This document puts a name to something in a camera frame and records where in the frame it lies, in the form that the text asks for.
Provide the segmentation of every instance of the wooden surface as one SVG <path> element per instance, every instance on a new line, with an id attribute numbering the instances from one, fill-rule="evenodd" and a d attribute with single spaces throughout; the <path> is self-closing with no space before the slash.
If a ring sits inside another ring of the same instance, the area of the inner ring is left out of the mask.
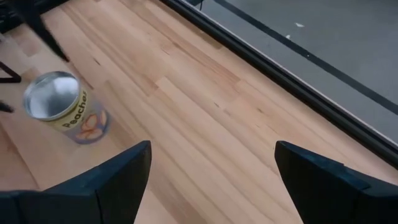
<path id="1" fill-rule="evenodd" d="M 72 62 L 26 27 L 0 60 L 22 74 L 1 85 L 0 187 L 46 189 L 150 139 L 150 180 L 136 223 L 301 223 L 274 161 L 286 140 L 398 184 L 398 172 L 156 0 L 72 0 L 44 15 Z M 77 75 L 113 116 L 78 146 L 21 106 L 44 72 Z"/>

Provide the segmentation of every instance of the wooden floor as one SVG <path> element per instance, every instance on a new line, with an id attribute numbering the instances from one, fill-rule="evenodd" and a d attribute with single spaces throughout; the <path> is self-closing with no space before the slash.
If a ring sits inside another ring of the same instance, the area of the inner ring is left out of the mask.
<path id="1" fill-rule="evenodd" d="M 398 184 L 398 171 L 156 0 L 72 0 L 44 19 L 71 58 L 26 27 L 0 60 L 0 190 L 46 189 L 150 139 L 153 163 L 136 223 L 301 223 L 274 161 L 286 140 Z M 100 142 L 78 146 L 22 109 L 38 75 L 71 71 L 113 116 Z"/>

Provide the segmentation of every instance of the concrete floor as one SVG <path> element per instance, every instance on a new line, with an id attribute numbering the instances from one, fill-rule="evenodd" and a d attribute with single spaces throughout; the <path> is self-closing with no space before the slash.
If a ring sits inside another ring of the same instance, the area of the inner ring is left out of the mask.
<path id="1" fill-rule="evenodd" d="M 393 103 L 398 103 L 398 2 L 227 1 L 279 34 L 289 35 L 290 40 L 299 46 Z M 205 0 L 202 12 L 386 137 L 398 142 L 398 116 L 394 113 L 217 2 Z"/>

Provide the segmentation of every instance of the can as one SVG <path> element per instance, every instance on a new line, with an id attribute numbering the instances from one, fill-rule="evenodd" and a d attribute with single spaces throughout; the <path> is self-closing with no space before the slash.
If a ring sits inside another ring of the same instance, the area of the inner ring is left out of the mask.
<path id="1" fill-rule="evenodd" d="M 108 131 L 110 115 L 79 80 L 67 72 L 45 73 L 24 93 L 27 114 L 78 144 L 90 144 Z"/>

